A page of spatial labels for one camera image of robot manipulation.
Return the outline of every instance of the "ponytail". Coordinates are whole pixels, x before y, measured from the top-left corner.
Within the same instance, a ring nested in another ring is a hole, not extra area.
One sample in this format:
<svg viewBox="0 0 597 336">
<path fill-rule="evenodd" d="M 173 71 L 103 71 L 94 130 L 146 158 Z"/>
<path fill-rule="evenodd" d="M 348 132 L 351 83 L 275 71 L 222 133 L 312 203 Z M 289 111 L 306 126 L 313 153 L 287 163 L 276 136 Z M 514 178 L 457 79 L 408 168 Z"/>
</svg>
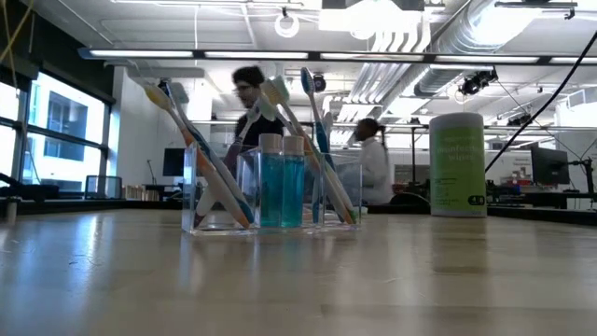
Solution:
<svg viewBox="0 0 597 336">
<path fill-rule="evenodd" d="M 385 144 L 385 125 L 380 125 L 378 123 L 377 131 L 382 134 L 382 146 L 383 146 L 383 149 L 385 150 L 385 160 L 389 161 L 388 146 Z"/>
</svg>

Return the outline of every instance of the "table surface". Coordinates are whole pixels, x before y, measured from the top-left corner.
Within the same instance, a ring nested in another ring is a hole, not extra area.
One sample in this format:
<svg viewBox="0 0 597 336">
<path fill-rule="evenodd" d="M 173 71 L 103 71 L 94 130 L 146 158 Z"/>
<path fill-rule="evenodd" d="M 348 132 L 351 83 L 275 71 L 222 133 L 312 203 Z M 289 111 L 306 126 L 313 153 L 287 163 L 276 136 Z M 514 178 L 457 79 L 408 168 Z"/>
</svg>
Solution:
<svg viewBox="0 0 597 336">
<path fill-rule="evenodd" d="M 373 216 L 190 237 L 179 211 L 0 225 L 0 335 L 594 335 L 597 231 Z"/>
</svg>

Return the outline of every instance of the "security camera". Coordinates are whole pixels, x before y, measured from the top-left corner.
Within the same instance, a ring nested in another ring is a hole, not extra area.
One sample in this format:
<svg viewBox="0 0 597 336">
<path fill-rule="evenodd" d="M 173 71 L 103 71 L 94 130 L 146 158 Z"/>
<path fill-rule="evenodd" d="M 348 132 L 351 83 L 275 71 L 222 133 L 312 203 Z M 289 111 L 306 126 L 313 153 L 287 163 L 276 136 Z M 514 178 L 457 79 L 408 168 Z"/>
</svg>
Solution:
<svg viewBox="0 0 597 336">
<path fill-rule="evenodd" d="M 324 79 L 324 75 L 313 75 L 313 83 L 315 84 L 315 92 L 323 92 L 326 90 L 326 80 Z"/>
</svg>

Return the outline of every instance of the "toothbrush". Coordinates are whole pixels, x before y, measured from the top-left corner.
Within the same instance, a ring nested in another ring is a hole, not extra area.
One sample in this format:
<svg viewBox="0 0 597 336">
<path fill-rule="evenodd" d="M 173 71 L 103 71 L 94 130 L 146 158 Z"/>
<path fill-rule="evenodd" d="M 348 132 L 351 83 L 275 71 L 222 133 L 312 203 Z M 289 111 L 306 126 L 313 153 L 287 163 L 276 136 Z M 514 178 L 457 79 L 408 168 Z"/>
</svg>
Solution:
<svg viewBox="0 0 597 336">
<path fill-rule="evenodd" d="M 280 77 L 278 77 L 274 80 L 278 81 L 278 85 L 280 85 L 280 80 L 282 80 L 282 79 Z M 340 194 L 337 191 L 337 185 L 332 182 L 332 180 L 329 176 L 328 170 L 325 167 L 320 166 L 319 161 L 316 158 L 316 156 L 319 153 L 316 151 L 316 148 L 314 148 L 312 146 L 312 142 L 310 141 L 311 139 L 305 133 L 305 131 L 300 127 L 297 117 L 295 116 L 295 114 L 292 112 L 292 110 L 286 103 L 286 101 L 285 101 L 286 94 L 282 94 L 280 92 L 280 90 L 278 90 L 278 88 L 276 88 L 276 85 L 274 84 L 274 82 L 270 79 L 267 79 L 263 84 L 261 84 L 261 89 L 264 91 L 264 93 L 270 100 L 271 104 L 280 105 L 285 110 L 287 116 L 290 118 L 290 124 L 291 124 L 290 127 L 286 126 L 288 128 L 288 131 L 291 132 L 293 135 L 299 135 L 299 136 L 303 137 L 303 139 L 305 141 L 305 152 L 306 152 L 306 154 L 308 154 L 307 158 L 308 158 L 309 165 L 312 168 L 312 170 L 314 172 L 316 172 L 315 175 L 317 175 L 317 173 L 324 174 L 324 177 L 326 180 L 326 185 L 329 186 L 330 190 L 332 191 L 332 192 L 329 192 L 329 198 L 330 198 L 332 204 L 334 205 L 336 212 L 339 214 L 339 216 L 341 218 L 346 220 L 349 224 L 354 224 L 354 213 L 352 211 L 352 205 L 351 205 L 351 208 L 349 208 L 348 206 L 346 206 L 344 204 L 342 197 L 340 196 Z M 285 119 L 281 119 L 281 121 L 285 125 L 287 124 L 287 121 L 285 121 Z"/>
<path fill-rule="evenodd" d="M 305 91 L 307 96 L 309 96 L 309 101 L 311 102 L 311 109 L 313 111 L 313 116 L 315 117 L 315 134 L 319 148 L 321 149 L 327 162 L 331 165 L 332 169 L 336 170 L 336 167 L 334 167 L 334 161 L 329 155 L 327 155 L 329 154 L 329 145 L 327 142 L 326 130 L 324 129 L 321 117 L 319 116 L 319 110 L 317 109 L 317 104 L 315 103 L 315 83 L 313 82 L 313 77 L 311 76 L 309 69 L 306 67 L 300 69 L 300 83 L 302 84 L 302 89 Z M 313 181 L 312 192 L 313 223 L 317 223 L 319 221 L 319 201 L 319 183 L 317 180 L 315 180 Z"/>
<path fill-rule="evenodd" d="M 165 110 L 174 120 L 174 123 L 180 130 L 185 140 L 185 144 L 187 146 L 191 145 L 195 142 L 195 138 L 190 132 L 190 130 L 185 127 L 183 122 L 176 116 L 174 111 L 170 105 L 170 99 L 168 96 L 158 87 L 155 86 L 148 86 L 145 85 L 144 90 L 146 92 L 147 98 L 160 107 L 161 109 Z M 217 190 L 215 190 L 215 197 L 222 202 L 224 207 L 232 214 L 234 219 L 238 221 L 243 227 L 248 228 L 250 223 L 246 218 L 242 208 L 240 207 L 238 200 L 234 197 L 234 195 L 230 192 L 229 188 L 226 187 L 225 182 L 222 180 L 222 177 L 217 173 L 215 167 L 207 160 L 205 155 L 201 150 L 197 151 L 197 164 L 203 174 L 205 175 L 205 179 L 210 185 L 217 186 Z"/>
<path fill-rule="evenodd" d="M 270 83 L 270 84 L 266 84 L 266 86 L 268 86 L 268 85 L 273 86 L 273 88 L 279 93 L 278 96 L 280 97 L 280 99 L 282 100 L 282 103 L 283 103 L 280 105 L 285 109 L 286 113 L 288 113 L 288 117 L 290 118 L 290 121 L 292 122 L 292 124 L 295 126 L 295 129 L 297 130 L 297 132 L 300 133 L 301 135 L 303 135 L 303 137 L 305 139 L 305 148 L 310 148 L 311 151 L 319 157 L 320 154 L 317 151 L 317 149 L 315 148 L 315 145 L 314 145 L 312 139 L 309 136 L 307 136 L 307 134 L 304 132 L 304 130 L 300 126 L 299 121 L 297 120 L 294 113 L 292 113 L 292 111 L 290 110 L 290 107 L 286 103 L 286 101 L 288 100 L 288 97 L 289 97 L 289 93 L 288 93 L 288 89 L 286 88 L 286 85 L 284 83 L 284 79 L 282 77 L 278 76 L 273 80 L 268 79 L 266 81 L 266 83 Z M 344 187 L 341 184 L 340 180 L 338 179 L 338 175 L 336 174 L 336 172 L 331 170 L 331 167 L 329 166 L 329 164 L 326 163 L 324 166 L 326 167 L 326 169 L 324 170 L 325 174 L 329 175 L 330 180 L 334 183 L 332 185 L 332 187 L 334 187 L 335 191 L 340 195 L 341 199 L 344 202 L 344 205 L 346 206 L 346 208 L 349 210 L 349 213 L 351 214 L 351 218 L 353 220 L 355 220 L 355 212 L 353 209 L 353 203 L 352 203 L 351 199 L 348 197 L 346 190 L 344 190 Z"/>
<path fill-rule="evenodd" d="M 195 140 L 201 147 L 201 150 L 205 153 L 207 158 L 214 165 L 215 169 L 222 176 L 222 178 L 226 182 L 226 185 L 228 186 L 228 188 L 230 189 L 230 191 L 232 192 L 232 194 L 238 201 L 239 206 L 242 208 L 247 220 L 249 221 L 249 223 L 252 224 L 255 221 L 255 218 L 253 217 L 253 212 L 251 211 L 251 207 L 249 206 L 246 199 L 244 198 L 243 192 L 241 191 L 239 186 L 236 184 L 234 177 L 232 177 L 230 170 L 226 167 L 224 162 L 222 162 L 222 160 L 220 160 L 220 158 L 217 157 L 217 155 L 209 147 L 207 141 L 205 141 L 205 139 L 203 138 L 201 133 L 199 133 L 197 131 L 197 129 L 195 129 L 193 124 L 188 120 L 187 115 L 185 114 L 185 111 L 182 108 L 182 105 L 180 104 L 180 102 L 177 99 L 172 99 L 172 101 L 174 101 L 174 105 L 175 105 L 176 109 L 178 110 L 178 115 L 179 115 L 180 119 L 183 121 L 185 126 L 191 132 L 191 134 L 193 134 L 193 137 L 195 138 Z"/>
<path fill-rule="evenodd" d="M 267 98 L 265 98 L 265 96 L 257 98 L 257 101 L 255 102 L 253 107 L 247 112 L 247 122 L 244 125 L 243 130 L 226 153 L 224 163 L 226 163 L 228 167 L 232 166 L 232 164 L 238 157 L 239 152 L 242 148 L 242 146 L 239 145 L 243 144 L 244 137 L 246 136 L 249 128 L 251 128 L 251 125 L 255 121 L 257 121 L 261 116 L 263 116 L 265 119 L 269 121 L 276 120 L 274 107 L 267 102 Z M 214 203 L 214 195 L 212 194 L 210 187 L 208 186 L 205 192 L 202 194 L 201 198 L 199 199 L 199 203 L 197 204 L 195 226 L 199 226 L 203 218 L 207 216 L 207 213 L 214 206 Z"/>
<path fill-rule="evenodd" d="M 321 121 L 321 116 L 319 116 L 319 110 L 317 108 L 317 104 L 315 103 L 315 83 L 313 82 L 313 77 L 311 76 L 309 69 L 306 67 L 300 69 L 300 83 L 302 84 L 302 89 L 309 96 L 309 101 L 311 102 L 311 109 L 313 110 L 313 116 L 315 117 L 315 136 L 317 138 L 317 144 L 319 145 L 321 152 L 326 157 L 329 165 L 333 170 L 336 170 L 336 167 L 334 167 L 334 161 L 329 155 L 327 155 L 329 154 L 329 145 L 327 144 L 326 130 L 324 129 L 324 124 Z"/>
<path fill-rule="evenodd" d="M 327 135 L 327 147 L 329 147 L 329 134 L 331 134 L 332 124 L 334 123 L 334 119 L 331 113 L 326 113 L 324 115 L 323 125 L 324 129 L 326 130 Z M 313 181 L 313 192 L 312 192 L 312 201 L 313 201 L 313 223 L 317 223 L 319 221 L 319 203 L 322 200 L 321 190 L 320 190 L 321 180 L 317 179 Z"/>
</svg>

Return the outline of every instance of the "window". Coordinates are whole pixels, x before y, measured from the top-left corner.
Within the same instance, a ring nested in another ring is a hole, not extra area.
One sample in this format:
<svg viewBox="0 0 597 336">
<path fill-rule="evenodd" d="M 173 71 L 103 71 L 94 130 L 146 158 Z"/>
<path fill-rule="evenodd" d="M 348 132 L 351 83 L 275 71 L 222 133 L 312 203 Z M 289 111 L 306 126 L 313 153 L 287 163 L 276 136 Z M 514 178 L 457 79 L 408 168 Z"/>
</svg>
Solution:
<svg viewBox="0 0 597 336">
<path fill-rule="evenodd" d="M 32 83 L 30 101 L 30 125 L 102 143 L 105 105 L 101 101 L 44 74 Z M 45 147 L 45 155 L 82 160 L 82 153 L 51 141 Z"/>
<path fill-rule="evenodd" d="M 0 117 L 17 119 L 19 114 L 20 92 L 6 84 L 0 83 Z"/>
<path fill-rule="evenodd" d="M 98 175 L 101 152 L 53 139 L 41 134 L 28 134 L 22 178 L 28 184 L 52 184 L 60 191 L 84 191 L 87 175 Z"/>
<path fill-rule="evenodd" d="M 0 126 L 0 173 L 10 176 L 12 172 L 12 155 L 15 146 L 15 131 L 4 126 Z M 0 187 L 5 187 L 6 183 L 0 181 Z"/>
</svg>

